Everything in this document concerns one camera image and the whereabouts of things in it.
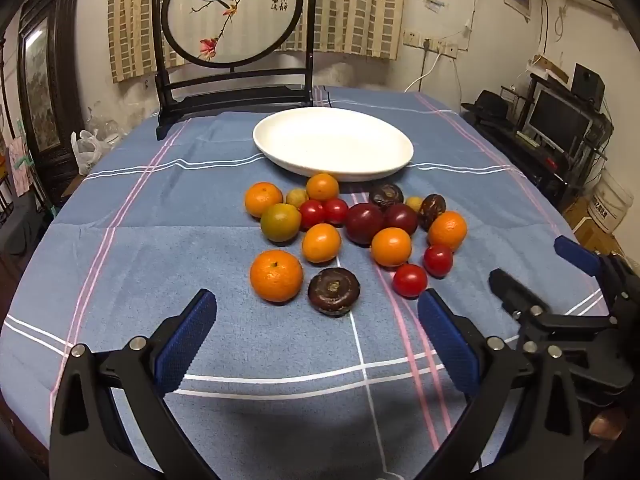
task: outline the red tomato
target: red tomato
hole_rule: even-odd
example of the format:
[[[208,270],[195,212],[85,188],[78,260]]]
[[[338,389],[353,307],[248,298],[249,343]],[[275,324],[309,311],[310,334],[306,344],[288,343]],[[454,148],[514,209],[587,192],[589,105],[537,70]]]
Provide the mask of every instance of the red tomato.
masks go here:
[[[298,208],[302,215],[300,227],[302,229],[310,229],[316,224],[322,224],[326,221],[326,211],[319,200],[307,200]]]
[[[431,276],[444,278],[453,267],[453,253],[446,245],[432,245],[424,251],[424,268]]]
[[[349,206],[344,200],[339,198],[330,198],[324,201],[324,211],[326,212],[326,221],[333,225],[342,225],[347,217]]]
[[[398,267],[392,282],[394,291],[406,298],[415,298],[427,288],[427,274],[414,264]]]

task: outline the picture frame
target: picture frame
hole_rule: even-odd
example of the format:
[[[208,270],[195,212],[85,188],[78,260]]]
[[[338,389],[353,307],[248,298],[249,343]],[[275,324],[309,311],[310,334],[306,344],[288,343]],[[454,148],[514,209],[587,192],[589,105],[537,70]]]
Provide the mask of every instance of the picture frame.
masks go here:
[[[76,0],[27,0],[18,30],[18,97],[27,146],[54,205],[78,174],[71,133],[84,128],[75,46]]]

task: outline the curtain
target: curtain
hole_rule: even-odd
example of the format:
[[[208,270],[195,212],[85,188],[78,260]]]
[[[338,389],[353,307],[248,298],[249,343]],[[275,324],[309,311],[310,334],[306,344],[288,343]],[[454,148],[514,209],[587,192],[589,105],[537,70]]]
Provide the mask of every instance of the curtain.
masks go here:
[[[156,71],[151,0],[108,0],[107,27],[113,82]],[[184,64],[163,38],[167,66]]]
[[[396,59],[404,0],[316,0],[314,49]],[[301,23],[282,50],[306,50],[306,1]]]
[[[151,0],[108,0],[114,82],[153,73]],[[396,59],[404,0],[316,0],[314,49]],[[306,0],[300,23],[281,51],[306,50]],[[184,64],[163,39],[167,66]]]

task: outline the cardboard box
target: cardboard box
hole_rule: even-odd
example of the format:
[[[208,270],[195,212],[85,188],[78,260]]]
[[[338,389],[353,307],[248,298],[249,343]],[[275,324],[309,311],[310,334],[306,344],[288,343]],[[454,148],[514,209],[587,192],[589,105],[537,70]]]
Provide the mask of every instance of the cardboard box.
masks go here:
[[[586,197],[580,197],[562,215],[571,229],[574,230],[575,237],[580,245],[590,251],[600,251],[602,254],[612,252],[622,254],[615,236],[606,234],[589,216],[587,212],[588,205],[589,200]]]

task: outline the blue gripper pad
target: blue gripper pad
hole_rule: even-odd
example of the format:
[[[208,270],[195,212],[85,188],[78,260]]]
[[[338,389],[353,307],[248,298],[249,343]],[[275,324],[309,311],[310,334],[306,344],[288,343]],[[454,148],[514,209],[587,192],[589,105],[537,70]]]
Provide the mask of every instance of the blue gripper pad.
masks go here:
[[[480,363],[460,325],[468,323],[472,329],[467,335],[473,338],[480,336],[478,329],[467,318],[455,316],[433,289],[420,295],[418,318],[455,387],[473,396],[480,385]]]
[[[589,276],[597,276],[600,273],[599,257],[574,241],[569,240],[566,236],[556,238],[554,249],[558,256],[578,267]]]
[[[151,369],[158,394],[178,389],[216,321],[216,297],[201,289],[179,316],[168,317],[151,336]]]

